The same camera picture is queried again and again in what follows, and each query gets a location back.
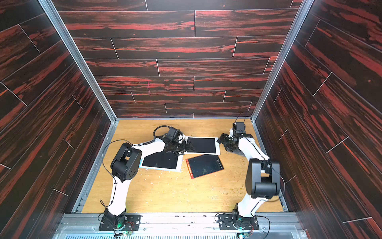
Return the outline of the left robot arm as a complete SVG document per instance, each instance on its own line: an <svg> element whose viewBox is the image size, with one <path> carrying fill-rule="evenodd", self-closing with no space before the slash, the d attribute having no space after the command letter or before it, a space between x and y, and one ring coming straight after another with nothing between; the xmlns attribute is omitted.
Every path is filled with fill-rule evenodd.
<svg viewBox="0 0 382 239"><path fill-rule="evenodd" d="M113 228L118 230L127 222L125 219L126 197L142 158L157 152L171 152L179 155L190 149L194 149L194 147L188 146L184 140L165 142L157 138L152 142L139 145L133 145L129 142L123 143L110 165L113 189L110 203L105 207L103 222L110 223Z"/></svg>

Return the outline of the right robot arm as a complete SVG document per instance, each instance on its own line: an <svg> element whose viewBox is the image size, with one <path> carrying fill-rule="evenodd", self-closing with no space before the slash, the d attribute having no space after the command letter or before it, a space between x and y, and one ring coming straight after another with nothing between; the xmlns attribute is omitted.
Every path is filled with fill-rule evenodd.
<svg viewBox="0 0 382 239"><path fill-rule="evenodd" d="M263 203L280 193L280 164L263 153L250 134L223 133L217 142L222 144L226 151L241 154L248 160L246 195L233 209L233 220L254 217Z"/></svg>

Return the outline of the dark grey wiping cloth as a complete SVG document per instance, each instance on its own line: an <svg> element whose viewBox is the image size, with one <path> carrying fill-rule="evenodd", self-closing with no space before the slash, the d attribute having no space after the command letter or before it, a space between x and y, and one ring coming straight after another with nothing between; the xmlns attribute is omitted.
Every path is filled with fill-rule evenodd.
<svg viewBox="0 0 382 239"><path fill-rule="evenodd" d="M245 157L245 154L238 147L238 142L229 141L224 143L223 145L227 152L231 152L231 153Z"/></svg>

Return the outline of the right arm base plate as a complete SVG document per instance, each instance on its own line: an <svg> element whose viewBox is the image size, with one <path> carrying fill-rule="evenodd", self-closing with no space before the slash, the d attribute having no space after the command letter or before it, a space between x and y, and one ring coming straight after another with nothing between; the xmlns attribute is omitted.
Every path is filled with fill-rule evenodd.
<svg viewBox="0 0 382 239"><path fill-rule="evenodd" d="M217 213L214 219L218 223L220 230L259 230L256 217L247 218L232 213Z"/></svg>

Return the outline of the white teal drawing tablet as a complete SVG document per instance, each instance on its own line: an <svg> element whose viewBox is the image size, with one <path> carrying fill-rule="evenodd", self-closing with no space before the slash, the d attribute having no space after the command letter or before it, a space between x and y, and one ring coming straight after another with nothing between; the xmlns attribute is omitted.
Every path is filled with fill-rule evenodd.
<svg viewBox="0 0 382 239"><path fill-rule="evenodd" d="M180 172L183 155L172 152L156 152L146 156L140 162L140 168Z"/></svg>

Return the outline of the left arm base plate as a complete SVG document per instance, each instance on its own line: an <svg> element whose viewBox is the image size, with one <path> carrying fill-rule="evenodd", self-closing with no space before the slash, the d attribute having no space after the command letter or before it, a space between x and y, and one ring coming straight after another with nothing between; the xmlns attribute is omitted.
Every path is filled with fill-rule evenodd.
<svg viewBox="0 0 382 239"><path fill-rule="evenodd" d="M99 231L121 232L121 231L138 231L141 221L141 215L121 214L115 216L107 213L102 217Z"/></svg>

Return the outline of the red drawing tablet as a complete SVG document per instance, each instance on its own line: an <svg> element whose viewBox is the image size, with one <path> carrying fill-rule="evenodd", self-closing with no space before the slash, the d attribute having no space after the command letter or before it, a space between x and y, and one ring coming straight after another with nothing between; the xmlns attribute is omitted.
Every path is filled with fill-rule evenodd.
<svg viewBox="0 0 382 239"><path fill-rule="evenodd" d="M218 155L204 154L186 159L186 163L192 179L224 169Z"/></svg>

